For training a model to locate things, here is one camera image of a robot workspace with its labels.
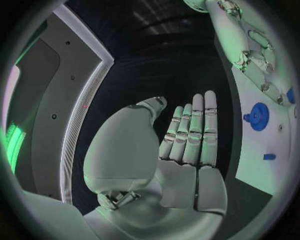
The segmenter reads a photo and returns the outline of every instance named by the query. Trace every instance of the green light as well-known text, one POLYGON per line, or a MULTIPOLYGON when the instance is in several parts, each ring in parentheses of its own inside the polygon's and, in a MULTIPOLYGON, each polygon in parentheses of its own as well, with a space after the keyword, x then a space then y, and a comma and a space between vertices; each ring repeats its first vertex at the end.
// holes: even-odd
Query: green light
POLYGON ((22 132, 20 128, 16 127, 12 124, 7 131, 6 139, 7 139, 7 159, 10 164, 11 171, 15 173, 18 155, 24 141, 26 133, 22 132))

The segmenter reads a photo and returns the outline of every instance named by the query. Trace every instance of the blue part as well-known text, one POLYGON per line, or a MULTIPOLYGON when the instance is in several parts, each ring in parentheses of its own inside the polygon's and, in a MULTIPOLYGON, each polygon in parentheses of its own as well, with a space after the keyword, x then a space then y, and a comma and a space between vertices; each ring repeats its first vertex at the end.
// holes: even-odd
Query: blue part
POLYGON ((251 124, 255 131, 262 131, 266 128, 269 122, 269 109, 262 102, 256 103, 250 114, 245 114, 243 119, 251 124))
POLYGON ((274 160, 276 158, 275 154, 264 154, 263 160, 274 160))
POLYGON ((289 102, 291 104, 294 104, 296 102, 295 101, 294 91, 293 91, 292 87, 288 90, 288 92, 286 93, 286 96, 287 96, 287 99, 289 100, 289 102))

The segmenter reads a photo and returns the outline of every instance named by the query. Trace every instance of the blue gear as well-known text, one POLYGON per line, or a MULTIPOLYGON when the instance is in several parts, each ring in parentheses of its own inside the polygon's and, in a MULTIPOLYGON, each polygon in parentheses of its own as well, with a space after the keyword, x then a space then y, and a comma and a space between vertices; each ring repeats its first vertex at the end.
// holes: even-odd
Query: blue gear
POLYGON ((243 119, 251 124, 255 131, 262 131, 269 122, 269 109, 264 103, 256 103, 250 114, 245 114, 243 119))

